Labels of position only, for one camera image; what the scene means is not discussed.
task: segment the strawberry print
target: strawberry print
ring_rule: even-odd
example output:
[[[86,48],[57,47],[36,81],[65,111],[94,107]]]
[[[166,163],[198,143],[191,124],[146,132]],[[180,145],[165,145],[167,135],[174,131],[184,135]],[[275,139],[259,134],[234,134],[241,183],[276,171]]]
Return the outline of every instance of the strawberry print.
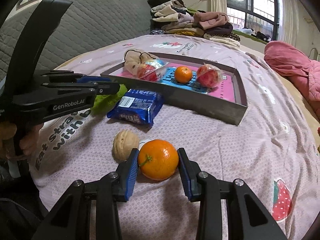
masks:
[[[291,210],[292,201],[289,190],[281,179],[274,181],[272,217],[275,221],[281,222],[288,217]]]
[[[151,47],[156,48],[166,48],[166,49],[177,49],[181,47],[182,44],[179,42],[163,42],[161,44],[153,44]]]

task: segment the mandarin orange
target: mandarin orange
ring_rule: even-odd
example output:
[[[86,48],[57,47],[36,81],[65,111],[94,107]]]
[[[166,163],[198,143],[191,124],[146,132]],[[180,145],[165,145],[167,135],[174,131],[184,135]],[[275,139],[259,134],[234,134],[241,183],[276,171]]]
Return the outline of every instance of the mandarin orange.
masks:
[[[192,71],[186,66],[177,67],[174,71],[174,78],[179,83],[188,83],[192,79]]]
[[[179,156],[174,146],[159,139],[144,144],[138,156],[142,174],[153,180],[165,180],[172,176],[178,163]]]

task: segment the tray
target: tray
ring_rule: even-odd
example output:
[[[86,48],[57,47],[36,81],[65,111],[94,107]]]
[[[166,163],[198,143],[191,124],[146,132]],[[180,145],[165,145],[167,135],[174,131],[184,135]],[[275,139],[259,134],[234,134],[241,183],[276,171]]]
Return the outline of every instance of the tray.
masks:
[[[224,122],[239,125],[248,108],[244,86],[236,68],[210,60],[186,57],[174,54],[151,54],[170,62],[161,82],[138,80],[124,69],[124,63],[116,65],[100,75],[126,85],[128,89],[151,90],[161,93],[165,103],[183,109],[196,111],[199,114],[216,118]],[[196,70],[203,64],[215,65],[223,70],[223,82],[209,91],[196,82]],[[174,79],[174,68],[188,66],[193,72],[192,80],[179,84]]]

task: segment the orange stem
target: orange stem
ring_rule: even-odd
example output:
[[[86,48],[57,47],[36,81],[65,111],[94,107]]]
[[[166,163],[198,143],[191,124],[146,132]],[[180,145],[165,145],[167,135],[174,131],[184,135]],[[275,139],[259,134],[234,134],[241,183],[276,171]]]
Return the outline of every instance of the orange stem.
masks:
[[[149,155],[146,155],[146,160],[143,162],[143,163],[141,163],[140,165],[139,165],[139,167],[142,167],[143,165],[145,165],[147,162],[151,162],[152,161],[152,157],[151,156],[149,156]]]

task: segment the quilted headboard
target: quilted headboard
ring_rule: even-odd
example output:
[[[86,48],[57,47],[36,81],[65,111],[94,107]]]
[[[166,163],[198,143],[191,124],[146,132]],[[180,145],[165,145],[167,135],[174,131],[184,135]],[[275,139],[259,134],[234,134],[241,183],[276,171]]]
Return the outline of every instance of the quilted headboard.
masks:
[[[38,69],[52,70],[79,54],[149,34],[147,0],[71,1],[73,4],[44,46]],[[6,75],[16,42],[35,8],[14,15],[0,29],[0,80]]]

